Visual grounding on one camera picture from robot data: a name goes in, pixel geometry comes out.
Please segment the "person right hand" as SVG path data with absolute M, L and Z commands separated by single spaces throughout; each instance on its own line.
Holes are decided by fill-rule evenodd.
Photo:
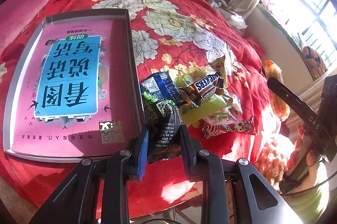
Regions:
M 316 169 L 319 155 L 312 147 L 310 135 L 301 125 L 297 125 L 298 136 L 294 142 L 295 150 L 287 162 L 286 174 L 282 182 L 287 189 L 285 193 L 300 192 L 315 185 Z

